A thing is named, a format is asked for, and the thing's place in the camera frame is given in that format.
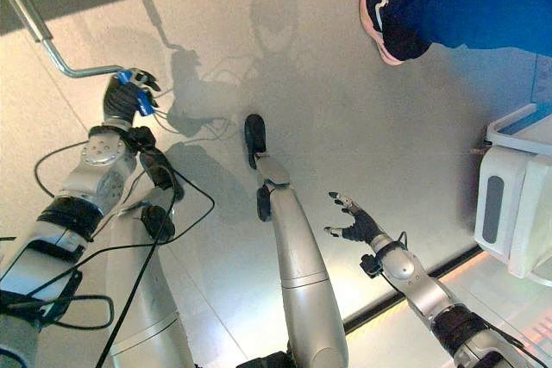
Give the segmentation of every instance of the blue pants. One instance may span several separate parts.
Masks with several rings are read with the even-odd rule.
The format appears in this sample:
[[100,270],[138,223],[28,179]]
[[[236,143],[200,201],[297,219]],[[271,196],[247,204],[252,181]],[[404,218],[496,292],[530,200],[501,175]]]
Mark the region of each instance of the blue pants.
[[552,0],[390,0],[382,15],[384,43],[400,60],[433,42],[552,56]]

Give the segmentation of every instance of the blue clamp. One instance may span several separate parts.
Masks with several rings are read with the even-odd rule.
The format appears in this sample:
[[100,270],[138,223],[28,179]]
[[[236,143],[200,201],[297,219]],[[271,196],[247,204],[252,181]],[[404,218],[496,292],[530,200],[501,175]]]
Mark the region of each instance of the blue clamp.
[[130,82],[130,79],[132,78],[132,71],[129,69],[117,71],[116,76],[119,84],[126,85],[135,91],[136,101],[138,102],[138,112],[140,112],[141,116],[148,116],[155,112],[154,107],[147,97],[147,90],[143,90]]

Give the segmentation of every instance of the metal bar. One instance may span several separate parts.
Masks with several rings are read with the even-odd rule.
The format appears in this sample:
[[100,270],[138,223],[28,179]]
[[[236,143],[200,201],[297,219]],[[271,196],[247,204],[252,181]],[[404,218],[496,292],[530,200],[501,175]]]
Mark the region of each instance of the metal bar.
[[31,0],[8,0],[14,11],[21,19],[35,42],[42,42],[45,39],[52,39],[46,23],[36,10]]
[[103,75],[105,73],[112,73],[120,71],[122,66],[109,65],[98,66],[85,69],[72,69],[61,57],[58,49],[53,45],[53,36],[48,30],[48,27],[41,15],[36,10],[31,0],[8,0],[14,11],[19,16],[19,19],[25,25],[25,28],[31,33],[35,42],[40,42],[44,48],[50,60],[53,64],[65,75],[71,78],[84,78],[94,75]]
[[117,72],[123,69],[122,66],[119,65],[97,66],[85,69],[72,69],[63,60],[60,52],[51,40],[43,40],[42,45],[44,46],[44,49],[46,49],[46,52],[50,57],[50,60],[52,60],[53,64],[56,65],[56,67],[65,75],[71,78],[92,77],[94,75],[103,75],[105,73]]

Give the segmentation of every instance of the pink shoe sole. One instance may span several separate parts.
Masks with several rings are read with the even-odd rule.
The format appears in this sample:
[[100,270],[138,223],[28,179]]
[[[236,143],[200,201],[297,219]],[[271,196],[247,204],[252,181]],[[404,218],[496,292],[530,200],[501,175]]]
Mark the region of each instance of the pink shoe sole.
[[376,29],[373,28],[372,19],[370,19],[370,16],[368,15],[368,11],[366,8],[366,0],[360,0],[359,15],[361,17],[361,24],[365,32],[369,34],[370,37],[376,42],[381,59],[388,65],[403,64],[404,63],[403,60],[398,60],[397,58],[394,58],[387,51],[385,45],[383,44],[383,35],[381,34],[381,32],[378,32]]

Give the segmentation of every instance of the white plastic device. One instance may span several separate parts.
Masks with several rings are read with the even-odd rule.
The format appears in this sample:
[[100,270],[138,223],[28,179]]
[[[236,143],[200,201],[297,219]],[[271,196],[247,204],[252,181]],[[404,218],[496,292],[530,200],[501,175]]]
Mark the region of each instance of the white plastic device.
[[552,286],[552,105],[527,105],[486,137],[475,240],[511,274]]

